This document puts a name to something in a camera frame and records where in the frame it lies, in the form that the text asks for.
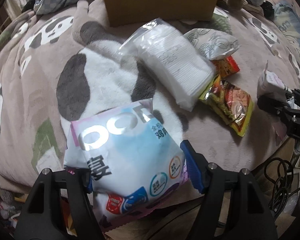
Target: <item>panda print blanket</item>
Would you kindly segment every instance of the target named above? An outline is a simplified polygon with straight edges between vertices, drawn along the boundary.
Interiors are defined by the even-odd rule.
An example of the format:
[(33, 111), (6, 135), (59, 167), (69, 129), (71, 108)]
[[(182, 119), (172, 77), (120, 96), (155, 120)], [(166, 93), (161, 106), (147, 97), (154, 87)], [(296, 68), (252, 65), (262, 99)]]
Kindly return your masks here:
[[(300, 88), (298, 55), (280, 30), (245, 10), (229, 14), (216, 8), (211, 22), (171, 21), (186, 33), (213, 28), (234, 35), (241, 45), (233, 57), (240, 72), (229, 82), (256, 102), (258, 78), (269, 61), (291, 89)], [(116, 54), (140, 24), (110, 28), (103, 0), (77, 5), (39, 18), (27, 11), (0, 36), (0, 187), (23, 191), (45, 167), (63, 168), (66, 136), (73, 120), (153, 98), (153, 114), (173, 139), (188, 139), (209, 162), (224, 169), (253, 169), (283, 143), (269, 117), (255, 104), (243, 138), (206, 105), (180, 109), (150, 76), (142, 61)], [(167, 202), (198, 196), (190, 182)]]

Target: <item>red object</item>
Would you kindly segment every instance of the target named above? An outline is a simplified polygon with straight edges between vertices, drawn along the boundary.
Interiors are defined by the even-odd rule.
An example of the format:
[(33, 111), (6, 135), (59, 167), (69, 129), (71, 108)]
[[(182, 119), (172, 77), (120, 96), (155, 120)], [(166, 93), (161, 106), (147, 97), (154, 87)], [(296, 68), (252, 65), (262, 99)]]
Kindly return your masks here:
[(109, 194), (108, 203), (106, 209), (112, 214), (120, 215), (120, 206), (122, 204), (122, 197), (116, 194)]

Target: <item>food image on packet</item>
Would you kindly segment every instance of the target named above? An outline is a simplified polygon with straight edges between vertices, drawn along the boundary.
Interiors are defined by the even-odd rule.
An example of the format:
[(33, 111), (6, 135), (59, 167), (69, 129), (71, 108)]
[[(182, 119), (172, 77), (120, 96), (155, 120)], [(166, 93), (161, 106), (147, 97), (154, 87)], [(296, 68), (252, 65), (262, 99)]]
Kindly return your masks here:
[(184, 153), (153, 116), (152, 99), (71, 122), (64, 166), (90, 169), (104, 232), (149, 214), (187, 178)]
[(217, 73), (221, 78), (225, 78), (240, 71), (240, 68), (232, 56), (220, 60), (212, 60), (211, 62), (216, 66)]
[(244, 135), (253, 110), (253, 101), (247, 92), (218, 75), (199, 100), (209, 105), (239, 136)]

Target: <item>metal screw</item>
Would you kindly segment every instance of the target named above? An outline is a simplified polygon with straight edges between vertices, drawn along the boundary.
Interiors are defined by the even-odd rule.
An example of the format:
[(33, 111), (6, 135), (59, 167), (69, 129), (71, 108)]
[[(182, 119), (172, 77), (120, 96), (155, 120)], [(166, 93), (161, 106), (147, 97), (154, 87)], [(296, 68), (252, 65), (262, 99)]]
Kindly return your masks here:
[(44, 175), (47, 175), (49, 172), (50, 172), (50, 169), (49, 169), (49, 168), (44, 168), (44, 169), (42, 170), (42, 173), (43, 173)]
[(244, 175), (248, 175), (250, 173), (250, 171), (247, 168), (243, 168), (241, 171)]
[(214, 170), (217, 168), (217, 165), (215, 163), (209, 163), (208, 167), (209, 167), (209, 169)]

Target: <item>cable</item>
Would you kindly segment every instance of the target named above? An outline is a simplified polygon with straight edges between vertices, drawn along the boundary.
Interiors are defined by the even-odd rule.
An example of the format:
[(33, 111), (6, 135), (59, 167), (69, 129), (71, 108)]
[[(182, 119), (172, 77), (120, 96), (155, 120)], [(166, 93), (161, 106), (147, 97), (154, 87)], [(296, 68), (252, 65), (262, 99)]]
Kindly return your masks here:
[[(273, 161), (279, 161), (279, 165), (277, 167), (277, 173), (278, 173), (278, 178), (277, 180), (271, 179), (267, 172), (266, 169), (269, 166), (269, 164)], [(289, 171), (291, 171), (291, 180), (288, 182), (288, 175), (287, 175), (287, 166)], [(283, 176), (281, 176), (280, 173), (280, 166), (283, 167)], [(265, 177), (274, 184), (273, 190), (272, 190), (272, 197), (269, 202), (269, 208), (274, 212), (274, 220), (278, 218), (278, 216), (281, 214), (283, 211), (284, 207), (287, 204), (288, 199), (298, 192), (300, 188), (294, 190), (289, 194), (289, 189), (291, 188), (291, 184), (293, 181), (293, 166), (291, 165), (290, 162), (287, 160), (283, 160), (281, 158), (273, 158), (271, 160), (266, 161), (265, 164), (265, 169), (264, 169), (264, 175)]]

